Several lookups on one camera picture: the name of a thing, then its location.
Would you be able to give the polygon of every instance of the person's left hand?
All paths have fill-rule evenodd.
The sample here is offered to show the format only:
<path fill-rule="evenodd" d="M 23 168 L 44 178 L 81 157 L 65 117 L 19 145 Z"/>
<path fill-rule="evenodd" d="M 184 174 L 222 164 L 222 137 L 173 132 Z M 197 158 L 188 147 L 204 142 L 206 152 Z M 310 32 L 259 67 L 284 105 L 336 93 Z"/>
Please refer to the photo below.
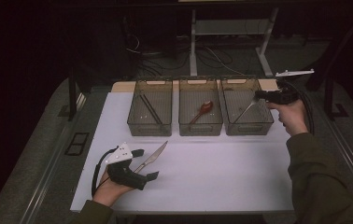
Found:
<path fill-rule="evenodd" d="M 133 188 L 112 182 L 107 174 L 106 167 L 101 177 L 100 186 L 97 188 L 92 200 L 106 206 L 112 206 L 121 195 L 131 190 Z"/>

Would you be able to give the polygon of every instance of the person's right hand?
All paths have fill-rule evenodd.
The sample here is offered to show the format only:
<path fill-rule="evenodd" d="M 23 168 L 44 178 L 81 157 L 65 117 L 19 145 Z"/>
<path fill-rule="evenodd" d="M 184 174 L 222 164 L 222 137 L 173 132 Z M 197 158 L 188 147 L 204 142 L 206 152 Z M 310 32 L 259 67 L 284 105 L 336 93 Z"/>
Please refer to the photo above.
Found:
<path fill-rule="evenodd" d="M 305 109 L 302 100 L 297 100 L 288 105 L 266 104 L 268 108 L 278 110 L 278 120 L 284 123 L 286 131 L 290 136 L 298 133 L 308 133 L 304 122 Z"/>

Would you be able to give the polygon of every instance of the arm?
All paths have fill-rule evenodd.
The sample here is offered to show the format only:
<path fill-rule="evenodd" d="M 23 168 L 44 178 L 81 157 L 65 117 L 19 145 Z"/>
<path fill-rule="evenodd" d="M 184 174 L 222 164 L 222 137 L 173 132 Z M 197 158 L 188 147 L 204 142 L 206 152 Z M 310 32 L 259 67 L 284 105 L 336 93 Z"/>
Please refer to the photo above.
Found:
<path fill-rule="evenodd" d="M 291 135 L 287 142 L 288 171 L 298 223 L 353 223 L 353 197 L 336 172 L 334 158 L 307 131 L 303 102 L 268 107 L 279 111 L 279 120 Z"/>
<path fill-rule="evenodd" d="M 118 198 L 133 188 L 116 184 L 109 179 L 107 171 L 101 177 L 92 201 L 86 201 L 78 216 L 70 224 L 106 224 L 113 210 L 110 208 Z"/>

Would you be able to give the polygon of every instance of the sleeve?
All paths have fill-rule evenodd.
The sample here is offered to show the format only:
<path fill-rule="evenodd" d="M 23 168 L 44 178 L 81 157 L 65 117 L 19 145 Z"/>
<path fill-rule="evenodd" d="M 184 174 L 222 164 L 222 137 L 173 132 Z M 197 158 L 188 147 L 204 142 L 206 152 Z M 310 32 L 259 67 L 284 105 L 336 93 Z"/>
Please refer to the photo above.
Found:
<path fill-rule="evenodd" d="M 106 224 L 112 213 L 110 207 L 88 200 L 70 224 Z"/>
<path fill-rule="evenodd" d="M 334 158 L 311 133 L 292 136 L 287 147 L 298 223 L 353 223 L 353 197 L 336 172 Z"/>

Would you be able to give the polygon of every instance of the hand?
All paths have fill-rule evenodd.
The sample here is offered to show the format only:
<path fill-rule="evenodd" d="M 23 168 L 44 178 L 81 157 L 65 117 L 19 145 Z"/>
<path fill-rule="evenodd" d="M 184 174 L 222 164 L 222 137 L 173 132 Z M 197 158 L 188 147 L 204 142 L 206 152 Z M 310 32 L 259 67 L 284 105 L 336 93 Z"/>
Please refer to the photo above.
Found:
<path fill-rule="evenodd" d="M 103 184 L 98 187 L 92 200 L 109 207 L 112 206 L 121 195 L 133 190 L 133 188 L 112 182 L 107 174 L 107 167 L 101 177 L 100 183 Z"/>
<path fill-rule="evenodd" d="M 284 123 L 286 131 L 290 136 L 298 133 L 308 133 L 304 123 L 305 109 L 302 100 L 297 100 L 288 105 L 266 104 L 268 108 L 278 110 L 278 120 Z"/>

